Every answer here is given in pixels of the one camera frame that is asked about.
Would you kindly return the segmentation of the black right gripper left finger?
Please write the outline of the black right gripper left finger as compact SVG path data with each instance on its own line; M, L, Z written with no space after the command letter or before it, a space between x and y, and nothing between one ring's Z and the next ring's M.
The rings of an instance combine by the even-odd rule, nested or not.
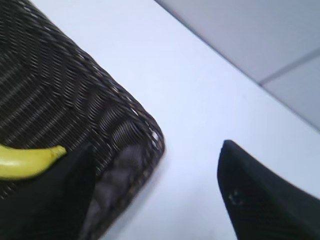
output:
M95 188L93 146L83 144L0 202L2 240L76 240Z

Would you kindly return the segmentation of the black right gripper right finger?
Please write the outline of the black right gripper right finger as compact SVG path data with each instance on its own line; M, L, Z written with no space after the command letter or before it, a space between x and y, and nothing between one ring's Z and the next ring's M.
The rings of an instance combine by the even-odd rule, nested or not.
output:
M320 238L320 200L269 170L232 140L223 142L217 182L237 239Z

